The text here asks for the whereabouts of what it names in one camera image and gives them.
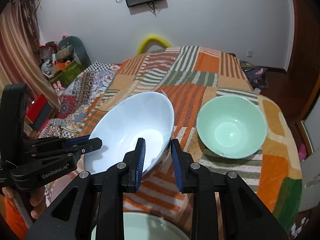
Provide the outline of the orange sleeve forearm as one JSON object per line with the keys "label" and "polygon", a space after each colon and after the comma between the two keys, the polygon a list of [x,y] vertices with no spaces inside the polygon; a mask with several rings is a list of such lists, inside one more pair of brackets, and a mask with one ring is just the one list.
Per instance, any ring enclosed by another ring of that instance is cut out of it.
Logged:
{"label": "orange sleeve forearm", "polygon": [[10,226],[16,236],[23,240],[28,232],[28,228],[19,211],[10,204],[7,197],[4,197],[5,221]]}

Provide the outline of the person's left hand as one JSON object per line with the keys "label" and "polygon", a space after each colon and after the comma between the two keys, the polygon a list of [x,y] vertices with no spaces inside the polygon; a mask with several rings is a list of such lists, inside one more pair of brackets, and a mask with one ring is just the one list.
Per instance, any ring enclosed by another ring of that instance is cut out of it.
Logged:
{"label": "person's left hand", "polygon": [[[16,208],[17,201],[14,197],[14,191],[10,187],[3,187],[2,192],[4,196],[8,199],[9,203]],[[38,188],[31,192],[30,204],[34,207],[31,211],[31,216],[34,219],[38,219],[40,215],[46,209],[46,199],[45,199],[45,187]]]}

